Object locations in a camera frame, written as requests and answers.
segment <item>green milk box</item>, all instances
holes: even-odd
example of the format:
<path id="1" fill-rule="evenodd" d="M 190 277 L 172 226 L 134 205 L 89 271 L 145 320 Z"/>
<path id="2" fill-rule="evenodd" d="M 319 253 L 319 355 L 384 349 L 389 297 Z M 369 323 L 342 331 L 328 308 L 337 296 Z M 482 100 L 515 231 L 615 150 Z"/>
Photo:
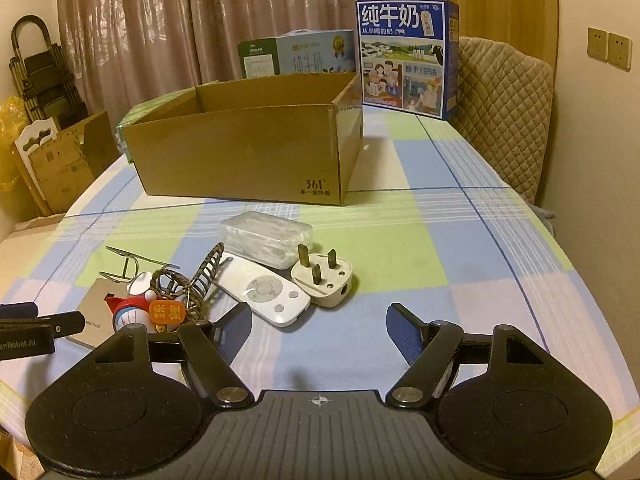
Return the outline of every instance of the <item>green milk box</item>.
<path id="1" fill-rule="evenodd" d="M 278 74 L 355 72 L 352 30 L 292 30 L 238 43 L 243 78 Z"/>

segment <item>chair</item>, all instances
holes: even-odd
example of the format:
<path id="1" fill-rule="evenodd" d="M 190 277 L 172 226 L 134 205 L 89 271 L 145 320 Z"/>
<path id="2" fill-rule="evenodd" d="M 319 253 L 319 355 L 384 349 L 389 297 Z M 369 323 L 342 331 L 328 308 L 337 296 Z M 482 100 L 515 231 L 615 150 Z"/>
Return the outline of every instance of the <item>chair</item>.
<path id="1" fill-rule="evenodd" d="M 507 43 L 460 37 L 453 127 L 529 203 L 540 183 L 554 70 Z"/>
<path id="2" fill-rule="evenodd" d="M 47 205 L 47 199 L 33 171 L 29 155 L 46 142 L 57 138 L 58 126 L 53 118 L 49 118 L 46 120 L 36 120 L 28 124 L 24 127 L 18 138 L 14 140 L 15 156 L 18 156 L 22 160 L 21 164 L 16 161 L 18 172 L 22 175 L 35 200 L 36 206 L 44 216 L 50 216 L 52 212 Z"/>
<path id="3" fill-rule="evenodd" d="M 22 57 L 18 44 L 18 33 L 25 23 L 37 25 L 47 45 L 44 52 L 27 58 Z M 38 16 L 29 14 L 15 23 L 11 44 L 15 56 L 9 62 L 9 69 L 31 122 L 56 118 L 60 129 L 64 130 L 88 117 L 62 49 L 59 44 L 51 43 L 47 25 Z"/>

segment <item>cardboard box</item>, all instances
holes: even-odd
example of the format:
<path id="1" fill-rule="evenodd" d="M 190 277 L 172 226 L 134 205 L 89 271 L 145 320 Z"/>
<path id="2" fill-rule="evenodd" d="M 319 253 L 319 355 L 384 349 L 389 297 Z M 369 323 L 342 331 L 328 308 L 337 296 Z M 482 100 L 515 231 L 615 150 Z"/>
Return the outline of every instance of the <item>cardboard box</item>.
<path id="1" fill-rule="evenodd" d="M 129 147 L 127 146 L 127 141 L 124 139 L 124 133 L 122 132 L 122 129 L 127 124 L 136 122 L 137 120 L 148 114 L 151 110 L 159 107 L 159 105 L 171 101 L 187 90 L 189 89 L 186 88 L 182 90 L 176 90 L 175 92 L 170 92 L 169 94 L 161 95 L 160 97 L 157 97 L 155 99 L 137 104 L 127 112 L 127 115 L 122 118 L 118 126 L 116 126 L 116 143 L 118 145 L 120 153 L 124 153 L 126 155 L 127 162 L 131 162 L 131 154 L 129 153 Z"/>
<path id="2" fill-rule="evenodd" d="M 448 0 L 358 1 L 364 102 L 449 118 L 458 98 L 458 6 Z"/>
<path id="3" fill-rule="evenodd" d="M 29 160 L 52 213 L 63 213 L 119 156 L 109 116 L 100 112 L 43 142 Z"/>
<path id="4" fill-rule="evenodd" d="M 242 77 L 355 72 L 352 30 L 292 30 L 238 43 Z"/>
<path id="5" fill-rule="evenodd" d="M 124 135 L 149 195 L 341 204 L 362 143 L 353 73 L 202 85 Z"/>

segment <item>crosshair logo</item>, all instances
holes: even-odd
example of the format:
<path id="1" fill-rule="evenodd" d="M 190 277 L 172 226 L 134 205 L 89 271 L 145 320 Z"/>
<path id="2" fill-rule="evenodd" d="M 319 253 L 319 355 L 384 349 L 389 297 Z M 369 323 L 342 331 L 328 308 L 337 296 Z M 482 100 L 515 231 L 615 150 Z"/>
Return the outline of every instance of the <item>crosshair logo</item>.
<path id="1" fill-rule="evenodd" d="M 311 402 L 314 403 L 316 406 L 324 406 L 326 403 L 330 401 L 326 397 L 323 397 L 322 395 L 318 395 L 317 397 L 314 397 L 313 399 L 311 399 Z"/>

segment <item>electrical plug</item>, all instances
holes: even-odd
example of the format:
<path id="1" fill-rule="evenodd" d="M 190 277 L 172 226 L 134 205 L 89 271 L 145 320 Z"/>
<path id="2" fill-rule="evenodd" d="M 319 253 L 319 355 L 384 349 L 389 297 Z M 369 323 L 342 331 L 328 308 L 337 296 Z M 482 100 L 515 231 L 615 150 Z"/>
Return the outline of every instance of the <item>electrical plug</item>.
<path id="1" fill-rule="evenodd" d="M 291 269 L 291 279 L 310 297 L 311 303 L 325 308 L 337 306 L 351 290 L 353 269 L 335 255 L 309 254 L 306 245 L 298 245 L 299 261 Z"/>

